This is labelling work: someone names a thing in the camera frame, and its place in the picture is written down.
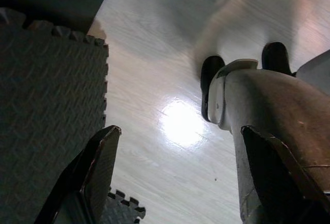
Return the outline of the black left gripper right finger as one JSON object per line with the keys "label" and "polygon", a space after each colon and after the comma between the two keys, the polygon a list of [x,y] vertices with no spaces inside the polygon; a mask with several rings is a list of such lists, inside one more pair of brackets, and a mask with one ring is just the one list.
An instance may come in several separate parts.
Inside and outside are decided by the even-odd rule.
{"label": "black left gripper right finger", "polygon": [[248,203],[246,223],[329,223],[329,193],[275,136],[248,125],[241,129],[259,204]]}

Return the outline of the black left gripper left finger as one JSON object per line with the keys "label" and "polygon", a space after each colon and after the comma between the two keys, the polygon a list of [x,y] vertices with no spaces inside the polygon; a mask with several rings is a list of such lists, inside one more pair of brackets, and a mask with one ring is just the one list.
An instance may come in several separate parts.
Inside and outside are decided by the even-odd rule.
{"label": "black left gripper left finger", "polygon": [[98,131],[61,173],[35,223],[99,223],[121,129]]}

